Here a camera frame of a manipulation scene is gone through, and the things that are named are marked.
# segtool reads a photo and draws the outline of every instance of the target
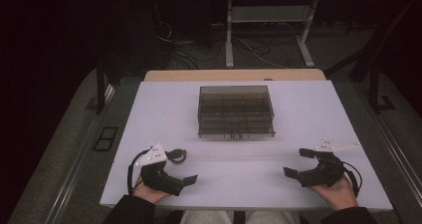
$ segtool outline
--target white desk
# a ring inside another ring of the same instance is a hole
[[[275,137],[212,141],[198,138],[201,86],[267,85],[275,113]],[[176,178],[199,174],[197,183],[179,197],[159,205],[173,209],[289,209],[326,207],[313,192],[287,178],[283,166],[309,170],[316,159],[299,156],[322,137],[358,142],[330,81],[145,82],[141,83],[101,200],[114,206],[126,191],[127,166],[137,153],[161,142],[166,150],[184,148],[185,162],[167,162]],[[336,155],[363,176],[358,201],[372,210],[391,204],[362,148]]]

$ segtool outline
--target pants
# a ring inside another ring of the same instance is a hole
[[[185,211],[180,224],[232,224],[233,211]],[[288,211],[248,211],[246,224],[299,224],[299,215]]]

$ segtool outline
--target person's left hand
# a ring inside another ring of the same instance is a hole
[[[163,191],[157,191],[152,188],[147,187],[143,182],[142,178],[139,177],[136,180],[136,185],[133,188],[133,196],[140,197],[150,203],[157,204],[160,200],[164,199],[165,197],[170,196],[170,194],[163,192]]]

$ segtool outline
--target black sleeve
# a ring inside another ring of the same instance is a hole
[[[155,204],[134,196],[124,195],[103,223],[153,224]]]
[[[364,207],[351,207],[332,213],[321,220],[322,224],[376,224],[375,219]]]

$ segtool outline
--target person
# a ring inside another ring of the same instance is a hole
[[[137,182],[140,183],[134,188],[132,196],[124,195],[118,201],[114,209],[111,210],[110,214],[105,219],[105,224],[152,224],[154,222],[155,205],[170,194],[147,187],[141,182],[140,178]],[[309,189],[316,192],[333,210],[333,213],[321,220],[321,224],[376,224],[375,219],[369,211],[365,207],[359,207],[357,200],[354,197],[351,184],[345,176],[332,187],[318,185],[309,187]],[[182,218],[183,223],[187,224],[189,222],[189,213],[189,211],[185,212]],[[280,218],[281,221],[278,223],[296,222],[288,212],[279,212],[279,215],[276,216],[274,216],[276,212],[269,213],[263,211],[252,212],[252,215],[247,214],[246,223],[275,223],[271,220],[263,220],[266,218]],[[198,215],[199,217],[202,215],[202,218],[212,215],[213,218],[221,220],[221,223],[233,221],[233,215],[230,213],[226,214],[224,211],[199,211],[196,215],[191,215],[193,218],[190,218],[190,223],[198,223],[194,221],[195,216],[198,217]]]

